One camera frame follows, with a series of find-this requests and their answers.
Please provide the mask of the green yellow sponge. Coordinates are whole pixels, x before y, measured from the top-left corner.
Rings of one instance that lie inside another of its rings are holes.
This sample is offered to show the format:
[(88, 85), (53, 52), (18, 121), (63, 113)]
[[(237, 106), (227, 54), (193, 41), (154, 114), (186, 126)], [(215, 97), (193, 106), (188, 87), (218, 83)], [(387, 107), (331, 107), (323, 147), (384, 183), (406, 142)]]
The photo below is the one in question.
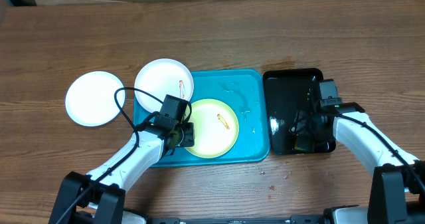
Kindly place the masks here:
[(308, 137), (298, 136), (294, 144), (294, 149), (300, 152), (312, 153), (315, 150), (315, 143)]

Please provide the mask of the white plate with crumbs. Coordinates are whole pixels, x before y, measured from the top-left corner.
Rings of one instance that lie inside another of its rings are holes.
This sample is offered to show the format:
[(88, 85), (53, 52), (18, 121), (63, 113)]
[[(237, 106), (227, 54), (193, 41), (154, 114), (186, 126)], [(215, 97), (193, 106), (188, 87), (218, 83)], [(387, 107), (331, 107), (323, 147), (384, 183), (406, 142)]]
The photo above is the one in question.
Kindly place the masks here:
[(123, 87), (121, 80), (109, 72), (93, 71), (83, 74), (67, 90), (66, 112), (81, 126), (107, 124), (124, 106), (126, 92)]

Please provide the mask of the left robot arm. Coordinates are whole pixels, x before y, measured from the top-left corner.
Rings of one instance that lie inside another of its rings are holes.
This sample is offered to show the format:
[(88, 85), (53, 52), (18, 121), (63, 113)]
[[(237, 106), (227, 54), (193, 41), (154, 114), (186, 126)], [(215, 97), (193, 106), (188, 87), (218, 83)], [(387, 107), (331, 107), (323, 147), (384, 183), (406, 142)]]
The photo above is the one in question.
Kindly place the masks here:
[(133, 129), (129, 142), (87, 174), (70, 172), (63, 180), (50, 223), (147, 223), (126, 209), (126, 193), (167, 152), (194, 144), (194, 125), (154, 112)]

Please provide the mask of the yellow plate with food scrap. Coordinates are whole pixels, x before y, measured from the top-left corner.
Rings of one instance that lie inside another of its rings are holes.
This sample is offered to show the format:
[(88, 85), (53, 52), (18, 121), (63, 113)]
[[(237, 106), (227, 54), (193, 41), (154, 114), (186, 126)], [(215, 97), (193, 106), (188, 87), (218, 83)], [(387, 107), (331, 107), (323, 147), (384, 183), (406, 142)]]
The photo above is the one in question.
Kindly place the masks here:
[[(230, 129), (227, 130), (218, 120), (221, 114)], [(220, 100), (202, 99), (192, 103), (189, 122), (194, 124), (195, 145), (186, 148), (199, 158), (217, 158), (227, 153), (236, 143), (239, 123), (233, 109)]]

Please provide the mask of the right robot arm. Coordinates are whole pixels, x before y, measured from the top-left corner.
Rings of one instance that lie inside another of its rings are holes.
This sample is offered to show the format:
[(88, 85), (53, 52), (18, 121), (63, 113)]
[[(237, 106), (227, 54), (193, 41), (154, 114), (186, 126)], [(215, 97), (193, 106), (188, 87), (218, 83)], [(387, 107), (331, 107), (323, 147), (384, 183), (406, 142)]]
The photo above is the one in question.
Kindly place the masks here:
[(289, 132), (343, 144), (373, 178), (367, 207), (328, 208), (320, 223), (424, 222), (424, 162), (385, 136), (357, 103), (320, 102), (309, 111), (298, 111)]

